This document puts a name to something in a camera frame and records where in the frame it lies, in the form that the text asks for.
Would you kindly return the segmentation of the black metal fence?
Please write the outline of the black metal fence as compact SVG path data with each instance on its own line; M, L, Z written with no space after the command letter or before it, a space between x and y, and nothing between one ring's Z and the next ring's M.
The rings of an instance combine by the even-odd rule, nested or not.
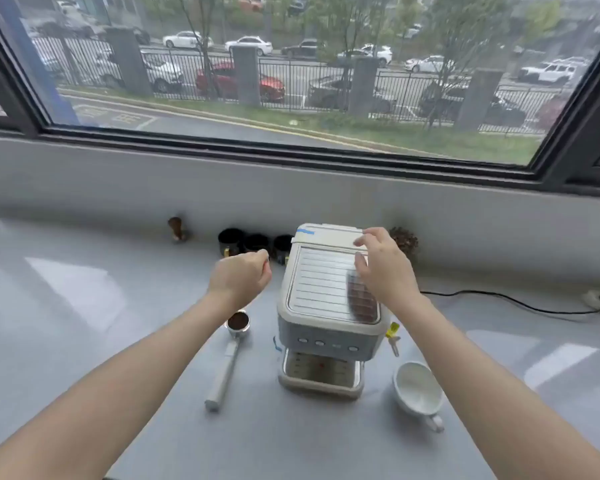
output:
M105 41L33 37L45 69L62 86L131 90L116 55ZM141 49L150 95L174 100L237 103L238 69L229 55L203 56L174 50ZM261 106L287 112L346 112L353 103L354 69L292 61L258 61ZM449 78L442 89L438 78L378 69L369 117L398 122L455 124L470 78ZM571 88L501 83L479 126L481 132L540 134L549 131L568 103Z

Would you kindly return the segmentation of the white espresso machine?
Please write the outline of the white espresso machine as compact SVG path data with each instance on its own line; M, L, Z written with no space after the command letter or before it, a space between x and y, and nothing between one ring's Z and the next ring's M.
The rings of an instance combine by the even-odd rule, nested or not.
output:
M296 233L277 304L278 373L291 390L357 400L365 386L365 364L375 357L391 328L391 314L359 281L355 227L304 224L314 235Z

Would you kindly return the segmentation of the white ceramic cup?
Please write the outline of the white ceramic cup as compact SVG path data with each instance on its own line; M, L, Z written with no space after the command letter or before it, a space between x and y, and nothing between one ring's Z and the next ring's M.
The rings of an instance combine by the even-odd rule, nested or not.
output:
M401 364L393 374L392 391L402 411L419 419L433 432L444 432L445 425L440 411L445 402L445 394L426 364Z

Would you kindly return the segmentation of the person's left forearm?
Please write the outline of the person's left forearm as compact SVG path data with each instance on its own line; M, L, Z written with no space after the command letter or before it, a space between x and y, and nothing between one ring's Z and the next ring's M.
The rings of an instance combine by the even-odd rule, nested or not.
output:
M0 444L0 480L102 480L204 343L250 300L209 291L90 371Z

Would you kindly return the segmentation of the jar of coffee beans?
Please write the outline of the jar of coffee beans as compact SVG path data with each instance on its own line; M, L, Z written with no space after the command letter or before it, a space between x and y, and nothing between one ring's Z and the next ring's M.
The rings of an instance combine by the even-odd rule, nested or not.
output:
M407 228L394 226L389 229L389 235L409 261L414 263L419 251L419 240L416 234Z

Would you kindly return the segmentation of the portafilter with coffee grounds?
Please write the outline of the portafilter with coffee grounds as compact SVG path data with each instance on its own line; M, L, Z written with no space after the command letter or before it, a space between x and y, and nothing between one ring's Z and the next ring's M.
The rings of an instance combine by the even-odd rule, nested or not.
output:
M213 385L205 400L205 409L208 412L216 413L222 408L232 378L235 359L238 356L241 343L249 334L250 323L249 315L244 309L238 310L224 323L231 339L227 343Z

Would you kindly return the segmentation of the person's right forearm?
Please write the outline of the person's right forearm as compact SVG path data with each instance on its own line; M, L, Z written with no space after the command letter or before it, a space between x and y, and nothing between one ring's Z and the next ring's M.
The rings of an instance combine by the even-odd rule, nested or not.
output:
M421 295L382 302L400 320L498 480L600 480L600 452Z

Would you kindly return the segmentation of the person's left hand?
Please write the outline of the person's left hand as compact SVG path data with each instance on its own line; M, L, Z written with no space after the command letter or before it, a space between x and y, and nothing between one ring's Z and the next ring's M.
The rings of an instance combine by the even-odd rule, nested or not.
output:
M234 313L248 306L264 289L249 282L245 253L218 261L211 273L206 296Z

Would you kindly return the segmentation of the row of parked cars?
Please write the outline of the row of parked cars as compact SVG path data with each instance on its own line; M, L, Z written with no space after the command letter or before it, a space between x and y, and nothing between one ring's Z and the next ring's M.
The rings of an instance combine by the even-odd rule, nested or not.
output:
M238 69L237 103L192 101L200 112L283 124L287 111L261 106L258 61L328 64L354 69L353 103L346 112L288 112L289 126L353 127L402 132L407 127L457 125L479 115L477 131L499 84L571 88L593 60L592 17L584 0L18 0L19 20L33 37L105 41L131 90L150 95L141 49L203 56L229 55ZM438 78L470 78L455 124L369 117L378 69Z

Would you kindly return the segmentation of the dark window frame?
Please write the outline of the dark window frame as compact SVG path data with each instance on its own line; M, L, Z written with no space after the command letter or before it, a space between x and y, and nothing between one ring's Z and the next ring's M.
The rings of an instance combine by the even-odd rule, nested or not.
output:
M125 151L600 198L600 56L585 73L582 87L556 128L525 166L416 156L416 150L400 155L379 153L365 146L285 131L282 133L288 137L313 143L293 144L291 139L276 143L273 128L251 128L265 133L261 141L239 136L237 130L229 130L230 137L211 137L221 133L221 126L229 126L230 122L223 120L212 120L209 133L202 136L151 134L78 126L73 110L43 74L41 63L35 62L24 29L9 25L7 10L2 9L9 3L0 0L0 105L7 113L7 121L0 123L0 137L64 144L88 152Z

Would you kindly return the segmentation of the person's right hand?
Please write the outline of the person's right hand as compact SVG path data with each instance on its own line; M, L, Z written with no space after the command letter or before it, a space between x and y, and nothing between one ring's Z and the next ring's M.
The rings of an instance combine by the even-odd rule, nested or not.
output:
M354 245L366 249L368 263L376 268L377 288L369 291L393 314L399 315L423 298L411 262L387 229L364 229Z

